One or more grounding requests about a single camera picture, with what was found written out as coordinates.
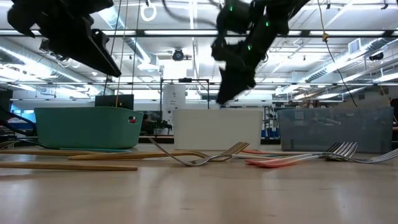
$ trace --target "white box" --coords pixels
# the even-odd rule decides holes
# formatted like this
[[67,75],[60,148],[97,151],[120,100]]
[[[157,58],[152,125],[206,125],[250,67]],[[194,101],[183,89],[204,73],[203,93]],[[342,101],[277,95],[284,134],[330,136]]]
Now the white box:
[[253,110],[175,110],[174,147],[224,151],[241,141],[250,143],[250,149],[259,149],[262,113]]

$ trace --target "wooden chopstick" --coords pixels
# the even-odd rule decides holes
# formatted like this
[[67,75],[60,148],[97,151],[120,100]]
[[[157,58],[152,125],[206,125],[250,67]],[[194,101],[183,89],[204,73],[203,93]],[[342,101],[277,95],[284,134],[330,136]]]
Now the wooden chopstick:
[[[207,158],[208,156],[201,152],[195,151],[176,151],[171,152],[173,156],[197,156]],[[135,152],[135,153],[107,153],[107,154],[93,154],[82,156],[71,156],[69,160],[110,160],[110,159],[146,159],[146,158],[160,158],[168,157],[163,152]]]
[[138,170],[136,166],[111,166],[73,162],[0,162],[0,168],[102,171]]
[[93,155],[102,154],[99,152],[89,151],[64,151],[64,150],[51,150],[51,149],[40,149],[40,150],[0,150],[0,154],[17,154],[17,155],[36,155],[36,156],[80,156],[80,155]]

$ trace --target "security camera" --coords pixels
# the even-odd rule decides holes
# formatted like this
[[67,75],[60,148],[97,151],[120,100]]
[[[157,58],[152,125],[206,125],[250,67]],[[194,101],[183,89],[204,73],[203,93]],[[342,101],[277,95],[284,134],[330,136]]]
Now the security camera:
[[175,49],[172,58],[175,61],[183,60],[184,59],[184,53],[182,52],[182,49]]

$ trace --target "metal frame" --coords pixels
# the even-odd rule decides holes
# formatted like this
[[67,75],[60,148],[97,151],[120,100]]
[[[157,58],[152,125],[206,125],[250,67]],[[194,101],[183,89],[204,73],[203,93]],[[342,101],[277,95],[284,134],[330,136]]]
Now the metal frame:
[[[200,81],[206,81],[208,82],[208,88],[210,85],[221,85],[220,82],[210,82],[209,79],[197,79]],[[162,80],[162,82],[134,82],[134,85],[154,85],[157,83],[163,84],[164,81],[169,81],[169,80]],[[105,82],[0,82],[0,84],[11,84],[11,85],[17,85],[17,84],[25,84],[25,85],[105,85]],[[184,85],[201,85],[200,83],[183,83]],[[106,86],[116,86],[118,85],[117,82],[115,83],[107,83]],[[119,85],[132,85],[131,82],[121,82]],[[259,82],[256,84],[256,86],[287,86],[287,85],[303,85],[303,86],[318,86],[318,85],[325,85],[325,86],[344,86],[344,83],[298,83],[298,82]],[[346,83],[347,86],[360,86],[360,87],[365,87],[365,86],[398,86],[398,82],[384,82],[384,83]]]
[[181,78],[181,79],[160,79],[160,111],[162,111],[162,103],[163,103],[163,83],[164,81],[170,81],[170,83],[173,83],[173,81],[177,81],[179,83],[192,83],[192,82],[198,82],[197,85],[201,85],[200,82],[207,82],[207,109],[210,110],[210,81],[209,79],[193,79],[193,78]]
[[[217,37],[217,30],[214,29],[126,29],[101,30],[108,37]],[[39,30],[32,30],[37,37],[43,37]],[[326,30],[330,38],[380,38],[380,37],[398,37],[398,30]],[[235,34],[229,32],[226,37],[245,37],[247,34]],[[12,29],[0,29],[0,37],[26,37]],[[290,30],[287,35],[278,37],[306,37],[322,38],[322,30]]]

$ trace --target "computer monitor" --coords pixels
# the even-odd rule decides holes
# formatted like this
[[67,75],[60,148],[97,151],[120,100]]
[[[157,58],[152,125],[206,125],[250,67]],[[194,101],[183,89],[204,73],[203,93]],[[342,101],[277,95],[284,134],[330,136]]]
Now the computer monitor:
[[[95,96],[94,106],[116,106],[116,95]],[[134,110],[134,95],[119,95],[118,108]]]

